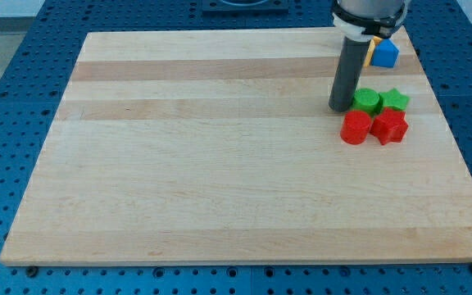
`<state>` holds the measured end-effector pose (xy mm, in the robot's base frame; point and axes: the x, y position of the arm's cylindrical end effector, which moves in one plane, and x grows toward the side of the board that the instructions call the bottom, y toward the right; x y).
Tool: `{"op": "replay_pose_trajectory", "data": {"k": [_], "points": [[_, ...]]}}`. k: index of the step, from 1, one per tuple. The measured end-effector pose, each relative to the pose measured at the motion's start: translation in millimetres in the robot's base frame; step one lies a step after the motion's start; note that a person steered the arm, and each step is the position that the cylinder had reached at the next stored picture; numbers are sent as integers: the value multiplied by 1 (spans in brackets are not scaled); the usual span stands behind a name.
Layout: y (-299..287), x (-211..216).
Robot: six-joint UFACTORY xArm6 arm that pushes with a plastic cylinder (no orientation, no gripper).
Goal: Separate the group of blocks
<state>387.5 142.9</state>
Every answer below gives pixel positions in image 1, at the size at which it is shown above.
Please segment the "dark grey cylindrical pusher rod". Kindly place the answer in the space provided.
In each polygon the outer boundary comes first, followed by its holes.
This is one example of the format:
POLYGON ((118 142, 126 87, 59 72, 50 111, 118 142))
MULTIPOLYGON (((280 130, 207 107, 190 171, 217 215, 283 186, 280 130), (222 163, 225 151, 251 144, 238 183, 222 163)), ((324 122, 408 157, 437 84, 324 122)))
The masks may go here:
POLYGON ((370 41, 358 42, 348 37, 343 39, 329 96, 329 107, 333 111, 342 113, 351 107, 369 47, 370 41))

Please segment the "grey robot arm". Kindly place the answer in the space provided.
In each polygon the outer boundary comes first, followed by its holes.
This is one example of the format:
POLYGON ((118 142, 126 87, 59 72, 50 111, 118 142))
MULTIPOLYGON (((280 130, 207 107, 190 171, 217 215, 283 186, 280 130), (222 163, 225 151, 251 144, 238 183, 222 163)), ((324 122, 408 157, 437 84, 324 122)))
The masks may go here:
POLYGON ((407 0, 335 0, 331 7, 334 26, 344 33, 329 107, 345 112, 352 105, 370 41, 389 39, 402 26, 407 0))

